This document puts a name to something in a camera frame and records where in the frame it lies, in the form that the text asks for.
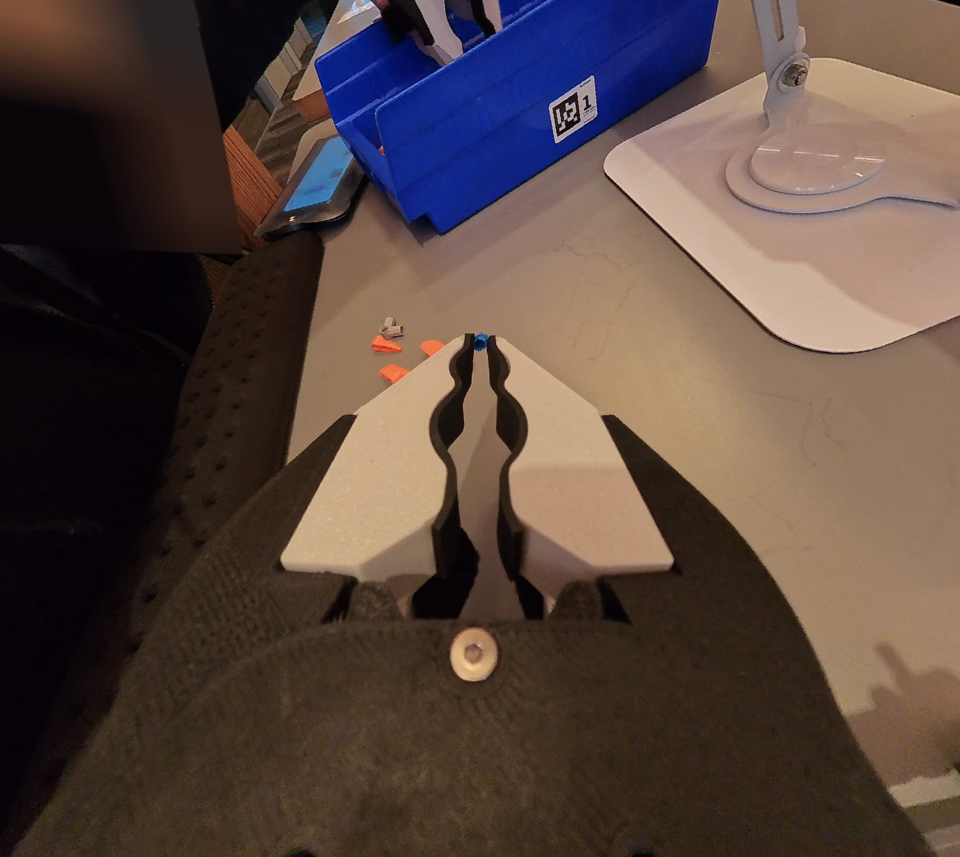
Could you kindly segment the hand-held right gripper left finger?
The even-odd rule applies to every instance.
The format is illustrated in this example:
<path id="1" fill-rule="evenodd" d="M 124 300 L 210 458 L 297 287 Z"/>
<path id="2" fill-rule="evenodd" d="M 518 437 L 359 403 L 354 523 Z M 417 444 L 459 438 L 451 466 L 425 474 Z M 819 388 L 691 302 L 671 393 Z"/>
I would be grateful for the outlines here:
<path id="1" fill-rule="evenodd" d="M 414 616 L 459 616 L 479 555 L 461 525 L 450 446 L 473 367 L 474 334 L 461 335 L 354 413 L 282 551 L 285 570 L 414 582 Z"/>

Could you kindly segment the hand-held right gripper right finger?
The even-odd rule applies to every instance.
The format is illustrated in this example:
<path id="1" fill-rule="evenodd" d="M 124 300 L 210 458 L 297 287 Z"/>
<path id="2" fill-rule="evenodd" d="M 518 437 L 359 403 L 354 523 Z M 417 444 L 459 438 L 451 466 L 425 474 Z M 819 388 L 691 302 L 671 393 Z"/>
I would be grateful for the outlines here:
<path id="1" fill-rule="evenodd" d="M 599 410 L 509 341 L 487 344 L 499 474 L 497 546 L 528 618 L 570 583 L 670 570 L 669 550 Z"/>

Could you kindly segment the blue plastic bin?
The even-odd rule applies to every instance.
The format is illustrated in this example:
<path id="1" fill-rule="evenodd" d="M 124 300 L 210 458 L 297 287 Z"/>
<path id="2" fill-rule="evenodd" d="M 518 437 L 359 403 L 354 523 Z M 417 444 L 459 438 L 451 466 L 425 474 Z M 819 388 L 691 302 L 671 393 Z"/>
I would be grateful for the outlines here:
<path id="1" fill-rule="evenodd" d="M 440 233 L 699 71 L 719 0 L 499 1 L 489 39 L 450 17 L 463 55 L 444 68 L 381 20 L 316 61 L 372 184 Z"/>

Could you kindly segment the black perforated pad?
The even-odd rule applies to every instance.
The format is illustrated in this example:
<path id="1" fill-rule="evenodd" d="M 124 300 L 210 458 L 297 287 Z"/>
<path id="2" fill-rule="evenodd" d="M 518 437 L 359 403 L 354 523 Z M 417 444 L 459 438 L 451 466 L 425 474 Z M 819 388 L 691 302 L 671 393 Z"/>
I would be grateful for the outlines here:
<path id="1" fill-rule="evenodd" d="M 226 277 L 126 570 L 125 655 L 137 651 L 199 552 L 284 465 L 324 251 L 318 235 L 297 231 Z"/>

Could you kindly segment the smartphone in leather holder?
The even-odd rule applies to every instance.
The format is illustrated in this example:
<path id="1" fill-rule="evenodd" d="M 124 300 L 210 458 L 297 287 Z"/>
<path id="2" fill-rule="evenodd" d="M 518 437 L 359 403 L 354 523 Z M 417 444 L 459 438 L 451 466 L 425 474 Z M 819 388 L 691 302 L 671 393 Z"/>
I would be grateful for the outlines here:
<path id="1" fill-rule="evenodd" d="M 280 239 L 301 229 L 317 230 L 346 219 L 366 174 L 343 137 L 315 143 L 254 231 L 255 238 Z"/>

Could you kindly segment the white book stand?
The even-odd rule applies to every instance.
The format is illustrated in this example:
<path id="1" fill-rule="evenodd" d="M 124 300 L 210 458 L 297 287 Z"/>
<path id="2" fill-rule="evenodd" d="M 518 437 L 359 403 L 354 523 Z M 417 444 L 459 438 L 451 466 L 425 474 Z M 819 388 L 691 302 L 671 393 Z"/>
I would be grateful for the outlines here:
<path id="1" fill-rule="evenodd" d="M 797 0 L 750 3 L 763 73 L 620 143 L 606 176 L 787 344 L 958 318 L 958 95 L 810 57 Z"/>

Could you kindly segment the oak wooden post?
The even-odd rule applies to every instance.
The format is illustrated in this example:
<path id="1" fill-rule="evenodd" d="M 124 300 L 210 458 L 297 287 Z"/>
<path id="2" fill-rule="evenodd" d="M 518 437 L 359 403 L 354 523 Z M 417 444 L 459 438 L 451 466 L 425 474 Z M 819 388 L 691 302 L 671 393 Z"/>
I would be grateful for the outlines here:
<path id="1" fill-rule="evenodd" d="M 243 249 L 259 250 L 267 246 L 267 240 L 258 237 L 256 231 L 280 197 L 282 187 L 233 125 L 223 131 L 222 142 Z"/>

